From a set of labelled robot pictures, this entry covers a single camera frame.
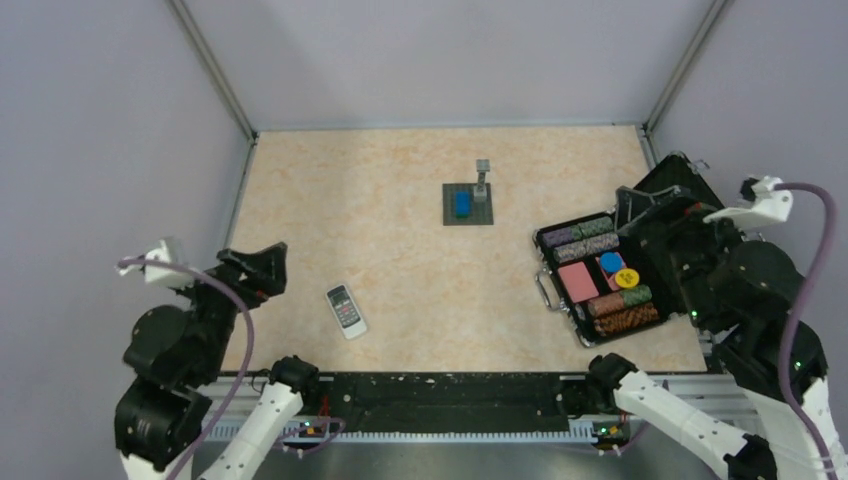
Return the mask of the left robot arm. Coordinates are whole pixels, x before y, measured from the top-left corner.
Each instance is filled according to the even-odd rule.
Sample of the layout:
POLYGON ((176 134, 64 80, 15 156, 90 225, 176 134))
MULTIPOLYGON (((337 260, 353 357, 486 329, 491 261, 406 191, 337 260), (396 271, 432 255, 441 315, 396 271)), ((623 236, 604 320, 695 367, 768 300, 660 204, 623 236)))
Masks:
POLYGON ((249 365, 255 341, 249 313, 285 291, 287 249, 283 242, 254 253, 224 249, 216 266, 198 270, 184 261, 180 242, 166 237, 119 261, 120 275, 139 271, 146 284, 189 302, 186 309, 160 305, 142 314, 123 354, 136 378, 116 406, 114 438, 129 478, 190 478, 195 451, 239 385, 231 385, 214 413, 199 389, 217 380, 238 316, 248 333, 242 365, 249 365))

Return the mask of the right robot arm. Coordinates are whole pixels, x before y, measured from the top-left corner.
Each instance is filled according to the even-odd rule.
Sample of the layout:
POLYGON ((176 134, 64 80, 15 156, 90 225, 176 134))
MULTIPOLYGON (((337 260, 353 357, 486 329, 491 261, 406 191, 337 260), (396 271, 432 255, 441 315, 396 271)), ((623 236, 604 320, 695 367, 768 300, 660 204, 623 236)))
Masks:
POLYGON ((838 207, 824 188, 778 183, 824 207, 819 245, 806 274, 773 243, 745 241, 706 276, 708 297, 737 325, 714 349, 763 423, 763 434, 729 425, 680 399, 618 354, 595 357, 586 397, 600 412, 635 415, 701 460, 720 479, 844 479, 847 453, 830 412, 828 364, 801 320, 833 249, 838 207))

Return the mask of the white remote control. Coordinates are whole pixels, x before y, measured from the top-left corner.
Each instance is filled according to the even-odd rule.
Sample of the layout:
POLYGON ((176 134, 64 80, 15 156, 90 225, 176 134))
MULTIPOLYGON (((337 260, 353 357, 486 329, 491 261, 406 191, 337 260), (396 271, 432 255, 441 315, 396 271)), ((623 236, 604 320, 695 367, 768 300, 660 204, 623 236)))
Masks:
POLYGON ((368 331, 367 322, 350 289, 339 284, 325 293, 325 299, 346 340, 353 340, 368 331))

